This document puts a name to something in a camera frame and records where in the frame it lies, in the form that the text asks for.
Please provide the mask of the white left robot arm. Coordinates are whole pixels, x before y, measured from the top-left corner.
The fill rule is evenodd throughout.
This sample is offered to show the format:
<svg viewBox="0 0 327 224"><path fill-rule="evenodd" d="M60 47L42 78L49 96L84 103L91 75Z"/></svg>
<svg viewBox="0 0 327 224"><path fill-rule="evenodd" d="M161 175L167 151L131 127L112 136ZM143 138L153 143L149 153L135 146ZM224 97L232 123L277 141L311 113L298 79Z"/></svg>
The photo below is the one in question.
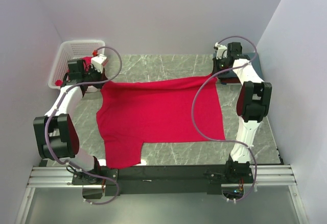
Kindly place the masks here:
<svg viewBox="0 0 327 224"><path fill-rule="evenodd" d="M58 158L66 169L90 184L101 181L102 171L98 159L82 150L71 114L84 96L91 82L98 90L105 81L104 65L107 58L100 54L69 60L67 72L55 82L60 94L51 109L33 121L39 155L42 159Z"/></svg>

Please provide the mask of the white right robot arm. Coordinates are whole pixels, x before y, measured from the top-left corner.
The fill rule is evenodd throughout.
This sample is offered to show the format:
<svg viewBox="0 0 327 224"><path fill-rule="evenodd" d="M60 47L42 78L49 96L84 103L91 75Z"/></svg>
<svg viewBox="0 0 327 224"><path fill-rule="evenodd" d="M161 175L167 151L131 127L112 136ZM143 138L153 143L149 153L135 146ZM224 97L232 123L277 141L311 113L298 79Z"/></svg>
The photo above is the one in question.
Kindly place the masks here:
<svg viewBox="0 0 327 224"><path fill-rule="evenodd" d="M242 53L239 42L230 42L227 46L220 43L214 45L213 73L219 71L229 72L233 69L242 88L236 105L239 127L236 141L229 159L224 176L227 181L235 183L240 178L252 176L250 169L251 153L255 134L263 120L267 116L272 93L271 83L257 74L250 60L251 58Z"/></svg>

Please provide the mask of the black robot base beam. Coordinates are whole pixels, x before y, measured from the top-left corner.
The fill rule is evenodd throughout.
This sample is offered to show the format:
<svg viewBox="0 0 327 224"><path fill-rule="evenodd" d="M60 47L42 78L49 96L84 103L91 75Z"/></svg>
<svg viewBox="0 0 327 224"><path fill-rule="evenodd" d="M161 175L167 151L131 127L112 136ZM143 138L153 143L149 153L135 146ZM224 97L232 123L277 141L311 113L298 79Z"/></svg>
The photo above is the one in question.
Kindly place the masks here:
<svg viewBox="0 0 327 224"><path fill-rule="evenodd" d="M90 180L74 174L73 186L99 187L105 196L120 194L207 193L221 194L224 184L251 184L254 174L249 163L224 165L133 166L124 169L101 167L101 176Z"/></svg>

